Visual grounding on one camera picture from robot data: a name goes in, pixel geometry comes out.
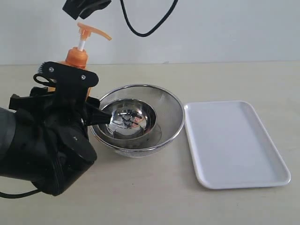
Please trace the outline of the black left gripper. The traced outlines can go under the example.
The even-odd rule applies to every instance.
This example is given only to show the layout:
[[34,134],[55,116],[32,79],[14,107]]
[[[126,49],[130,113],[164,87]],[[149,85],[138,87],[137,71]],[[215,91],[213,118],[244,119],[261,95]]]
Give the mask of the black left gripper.
[[96,73],[44,62],[28,97],[13,95],[9,108],[15,110],[16,130],[9,156],[19,164],[93,164],[97,155],[89,142],[87,128],[109,124],[111,115],[99,109],[100,100],[89,97],[98,84]]

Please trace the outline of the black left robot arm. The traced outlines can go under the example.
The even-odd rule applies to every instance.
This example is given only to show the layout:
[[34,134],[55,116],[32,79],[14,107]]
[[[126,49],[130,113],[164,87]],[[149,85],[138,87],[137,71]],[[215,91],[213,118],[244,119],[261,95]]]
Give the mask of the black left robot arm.
[[29,96],[12,95],[9,108],[0,111],[0,174],[30,181],[35,189],[1,193],[6,199],[66,191],[97,159],[88,127],[111,120],[88,94],[98,84],[96,73],[48,61],[33,79],[38,86]]

